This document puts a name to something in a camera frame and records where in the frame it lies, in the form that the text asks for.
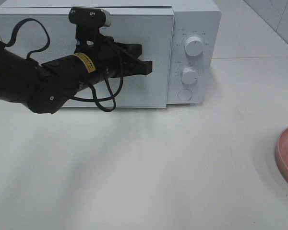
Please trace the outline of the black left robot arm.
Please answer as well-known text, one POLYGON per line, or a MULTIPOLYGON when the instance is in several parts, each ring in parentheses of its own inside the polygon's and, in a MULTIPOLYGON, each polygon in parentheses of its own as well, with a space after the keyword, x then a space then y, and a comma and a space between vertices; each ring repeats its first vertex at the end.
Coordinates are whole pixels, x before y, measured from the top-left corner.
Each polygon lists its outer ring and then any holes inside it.
POLYGON ((5 49, 0 41, 0 100, 20 103, 34 113, 53 114, 77 92, 108 78, 148 75, 152 61, 141 61, 140 44, 115 43, 108 37, 95 48, 39 65, 5 49))

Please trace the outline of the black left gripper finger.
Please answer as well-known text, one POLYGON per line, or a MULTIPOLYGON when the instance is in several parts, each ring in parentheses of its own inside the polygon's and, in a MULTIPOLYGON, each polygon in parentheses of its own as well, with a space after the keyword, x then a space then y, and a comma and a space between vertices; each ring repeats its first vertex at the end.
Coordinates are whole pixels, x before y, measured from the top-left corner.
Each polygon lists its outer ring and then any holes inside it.
POLYGON ((153 70, 152 61, 142 61, 136 57, 127 57, 127 76, 148 75, 153 70))
POLYGON ((142 54, 141 44, 123 44, 121 43, 121 48, 123 48, 128 54, 139 57, 142 54))

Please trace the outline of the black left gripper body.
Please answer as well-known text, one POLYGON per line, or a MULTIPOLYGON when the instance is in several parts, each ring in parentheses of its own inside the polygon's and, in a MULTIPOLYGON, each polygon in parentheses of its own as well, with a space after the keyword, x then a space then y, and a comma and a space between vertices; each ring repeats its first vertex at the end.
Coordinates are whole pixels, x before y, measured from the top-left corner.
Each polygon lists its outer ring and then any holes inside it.
POLYGON ((95 85, 108 78, 134 75, 134 44, 114 42, 105 37, 97 46, 81 47, 77 52, 42 64, 42 81, 48 84, 95 85))

